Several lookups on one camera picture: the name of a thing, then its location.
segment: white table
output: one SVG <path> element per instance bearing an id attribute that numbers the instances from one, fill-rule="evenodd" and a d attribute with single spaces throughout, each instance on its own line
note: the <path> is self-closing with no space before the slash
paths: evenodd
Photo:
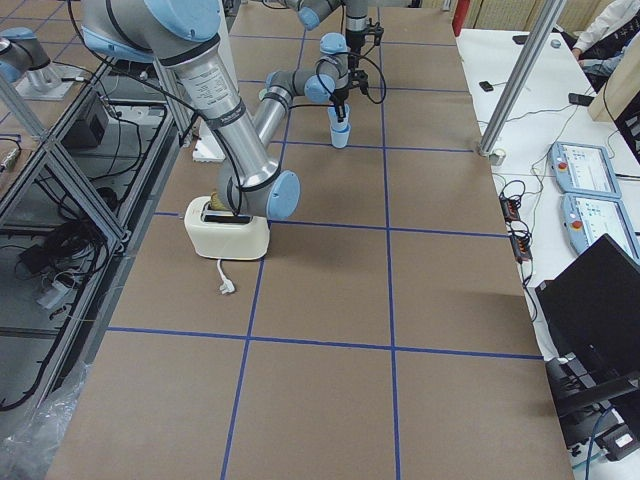
<path id="1" fill-rule="evenodd" d="M 479 82 L 491 84 L 506 82 L 516 63 L 522 46 L 516 45 L 513 35 L 527 32 L 495 30 L 463 30 L 458 38 L 458 49 L 480 129 L 484 131 L 486 122 L 504 89 L 496 85 L 494 91 L 485 92 Z M 550 40 L 560 35 L 552 34 Z M 502 130 L 496 147 L 507 152 L 503 164 L 493 167 L 496 189 L 502 189 L 504 181 L 522 180 L 527 191 L 537 192 L 539 182 L 531 173 L 531 166 L 537 163 L 538 171 L 543 174 L 543 190 L 540 195 L 526 195 L 520 208 L 521 218 L 533 228 L 533 276 L 532 287 L 543 280 L 553 279 L 561 273 L 576 257 L 565 232 L 560 209 L 562 193 L 558 189 L 553 173 L 545 170 L 546 153 L 555 141 L 567 141 L 590 145 L 607 146 L 613 154 L 612 164 L 616 173 L 640 175 L 640 165 L 627 147 L 622 136 L 615 133 L 613 122 L 594 122 L 586 107 L 570 106 L 560 112 L 529 114 L 522 119 L 515 118 L 527 112 L 539 110 L 560 110 L 569 105 L 569 93 L 593 94 L 589 82 L 562 42 L 560 48 L 547 43 L 534 66 L 510 120 Z M 640 182 L 620 180 L 622 200 L 631 218 L 635 231 L 640 230 Z M 511 187 L 506 194 L 520 193 Z M 531 271 L 531 264 L 524 264 L 525 275 Z M 545 358 L 554 355 L 553 344 L 541 319 L 535 322 L 538 343 Z M 572 459 L 573 464 L 584 460 Z M 591 480 L 635 480 L 640 472 L 640 451 L 620 462 L 608 462 L 604 458 L 591 463 Z M 584 467 L 574 470 L 576 479 L 584 478 Z"/>

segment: black monitor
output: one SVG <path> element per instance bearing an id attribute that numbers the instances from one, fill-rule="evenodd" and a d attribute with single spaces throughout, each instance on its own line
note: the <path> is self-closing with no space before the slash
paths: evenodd
<path id="1" fill-rule="evenodd" d="M 573 352 L 596 384 L 640 370 L 640 266 L 611 237 L 536 293 L 558 352 Z M 640 391 L 610 401 L 640 438 Z"/>

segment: clear plastic wrap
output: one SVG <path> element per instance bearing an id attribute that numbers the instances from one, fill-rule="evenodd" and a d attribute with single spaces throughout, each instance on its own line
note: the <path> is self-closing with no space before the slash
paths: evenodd
<path id="1" fill-rule="evenodd" d="M 43 479 L 75 411 L 90 365 L 77 364 L 30 422 L 0 443 L 0 479 Z"/>

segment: white sleeve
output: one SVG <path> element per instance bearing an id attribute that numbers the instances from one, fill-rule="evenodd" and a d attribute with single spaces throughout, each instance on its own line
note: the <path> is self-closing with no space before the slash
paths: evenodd
<path id="1" fill-rule="evenodd" d="M 615 0 L 609 4 L 589 28 L 582 32 L 573 48 L 579 48 L 583 52 L 591 48 L 594 43 L 610 33 L 611 26 L 625 14 L 632 3 L 633 0 Z"/>

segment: blue and white control panel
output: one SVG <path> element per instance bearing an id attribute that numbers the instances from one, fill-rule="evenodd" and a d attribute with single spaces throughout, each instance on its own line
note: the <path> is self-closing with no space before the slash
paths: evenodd
<path id="1" fill-rule="evenodd" d="M 604 147 L 556 142 L 549 150 L 549 160 L 563 192 L 607 198 L 622 196 Z"/>
<path id="2" fill-rule="evenodd" d="M 640 246 L 621 200 L 568 193 L 562 200 L 564 222 L 578 255 L 608 233 L 640 262 Z"/>

